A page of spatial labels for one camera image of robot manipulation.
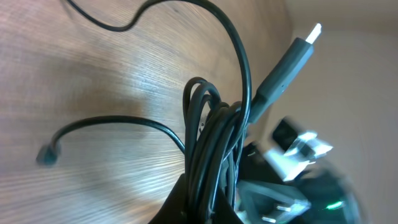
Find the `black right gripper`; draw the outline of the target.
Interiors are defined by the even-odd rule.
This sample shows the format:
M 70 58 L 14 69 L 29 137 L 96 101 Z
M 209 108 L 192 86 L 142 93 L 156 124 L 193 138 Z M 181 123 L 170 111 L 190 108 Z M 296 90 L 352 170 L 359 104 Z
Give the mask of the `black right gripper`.
M 239 162 L 238 216 L 243 223 L 363 223 L 354 190 L 327 161 L 284 182 L 254 143 Z

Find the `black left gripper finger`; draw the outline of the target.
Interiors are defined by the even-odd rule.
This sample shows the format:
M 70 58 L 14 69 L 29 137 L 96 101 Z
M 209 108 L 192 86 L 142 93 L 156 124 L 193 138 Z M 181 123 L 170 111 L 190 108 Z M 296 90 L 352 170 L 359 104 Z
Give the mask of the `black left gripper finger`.
M 226 196 L 218 189 L 216 201 L 211 219 L 207 222 L 195 218 L 187 207 L 187 188 L 185 186 L 185 174 L 182 174 L 163 206 L 157 212 L 149 224 L 186 224 L 186 223 L 215 223 L 215 224 L 243 224 L 232 207 L 229 205 Z

